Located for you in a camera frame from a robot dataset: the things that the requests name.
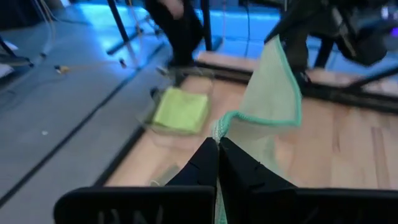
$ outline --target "concrete floor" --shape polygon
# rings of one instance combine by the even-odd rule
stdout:
[[[120,7],[127,31],[134,22],[129,11]],[[139,17],[143,9],[136,9]],[[124,58],[133,64],[131,49],[140,51],[139,39],[134,39],[112,57],[105,50],[119,41],[120,35],[109,8],[104,5],[81,4],[57,14],[60,19],[88,22],[90,26],[56,22],[57,39],[47,60],[0,90],[0,222],[52,223],[52,207],[65,192],[77,187],[92,185],[109,165],[112,158],[139,123],[136,116],[145,112],[150,100],[149,89],[163,84],[154,68],[164,63],[171,54],[164,37],[145,36],[141,56],[142,70],[122,69],[117,64],[94,66],[59,75],[54,65],[81,65],[103,60]],[[276,14],[253,12],[250,15],[250,39],[247,57],[257,58],[262,50],[262,40],[279,17]],[[212,12],[213,35],[222,34],[223,14]],[[246,14],[228,13],[226,42],[219,52],[245,56],[248,38]],[[16,44],[19,55],[35,57],[47,38],[44,24],[26,29],[1,32]],[[308,41],[310,63],[315,61],[319,41]],[[152,60],[149,55],[159,49]],[[390,55],[372,68],[363,68],[333,53],[327,69],[369,74],[395,64],[398,57]],[[121,91],[92,114],[93,110],[117,86],[125,83]],[[68,141],[65,139],[88,115],[91,119]],[[48,160],[29,176],[46,156]],[[16,194],[7,197],[10,190]]]

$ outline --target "green cloth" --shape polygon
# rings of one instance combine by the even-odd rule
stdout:
[[[197,134],[203,127],[208,111],[207,95],[170,87],[163,94],[152,123],[169,131]]]
[[[274,136],[299,127],[301,93],[279,37],[263,48],[238,110],[229,111],[213,128],[219,142],[229,138],[274,173],[284,177],[275,158]],[[216,224],[227,223],[222,192],[217,191]]]

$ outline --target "person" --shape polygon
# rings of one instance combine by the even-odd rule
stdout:
[[[203,38],[203,26],[190,0],[145,0],[146,10],[173,48],[170,66],[187,66]]]

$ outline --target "black pants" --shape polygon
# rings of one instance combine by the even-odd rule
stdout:
[[[192,52],[203,37],[203,27],[190,0],[183,0],[184,15],[175,20],[158,0],[145,0],[146,9],[155,23],[164,31],[173,47],[174,63],[188,65]]]

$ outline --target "wooden surface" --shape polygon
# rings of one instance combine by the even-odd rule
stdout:
[[[235,68],[256,66],[254,60],[209,53],[202,53],[199,60]],[[323,70],[309,75],[318,82],[336,85],[355,79]],[[395,82],[368,88],[398,94]],[[210,121],[236,109],[244,90],[245,86],[217,81]],[[317,100],[303,99],[302,104],[301,128],[275,140],[277,161],[293,183],[302,187],[398,189],[398,117]],[[200,145],[159,147],[153,139],[149,133],[143,135],[108,185],[149,185],[169,167],[182,168]]]

